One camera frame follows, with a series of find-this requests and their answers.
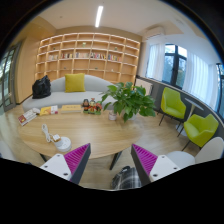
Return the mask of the gripper left finger magenta ridged pad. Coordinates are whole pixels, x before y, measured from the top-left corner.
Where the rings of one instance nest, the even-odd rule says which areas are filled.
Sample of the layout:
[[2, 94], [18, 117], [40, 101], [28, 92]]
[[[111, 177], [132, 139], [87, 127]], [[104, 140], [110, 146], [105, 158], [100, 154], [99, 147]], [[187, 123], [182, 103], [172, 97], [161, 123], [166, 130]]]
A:
[[91, 154], [91, 144], [80, 146], [67, 154], [55, 154], [41, 169], [78, 184]]

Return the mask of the gripper right finger magenta ridged pad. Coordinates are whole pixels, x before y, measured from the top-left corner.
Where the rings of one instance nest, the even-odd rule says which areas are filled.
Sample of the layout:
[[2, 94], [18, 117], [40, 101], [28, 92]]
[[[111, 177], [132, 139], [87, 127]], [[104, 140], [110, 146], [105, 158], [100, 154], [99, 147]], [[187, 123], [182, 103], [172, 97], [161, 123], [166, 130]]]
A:
[[143, 186], [180, 170], [166, 155], [157, 156], [136, 144], [131, 146], [131, 155]]

